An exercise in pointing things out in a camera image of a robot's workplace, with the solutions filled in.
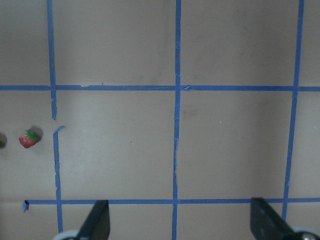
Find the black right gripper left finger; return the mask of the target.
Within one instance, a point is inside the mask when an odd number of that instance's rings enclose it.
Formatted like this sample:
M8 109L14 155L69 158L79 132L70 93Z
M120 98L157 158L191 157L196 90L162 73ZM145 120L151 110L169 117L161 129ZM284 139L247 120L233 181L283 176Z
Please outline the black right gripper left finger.
M98 200L81 226L77 240L107 240L111 231L108 200Z

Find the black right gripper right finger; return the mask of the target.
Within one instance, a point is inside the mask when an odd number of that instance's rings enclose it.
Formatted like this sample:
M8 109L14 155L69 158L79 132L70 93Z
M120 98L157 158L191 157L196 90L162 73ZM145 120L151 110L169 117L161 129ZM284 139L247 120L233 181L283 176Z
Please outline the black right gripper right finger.
M250 230L256 240L294 240L295 232L262 197L250 200Z

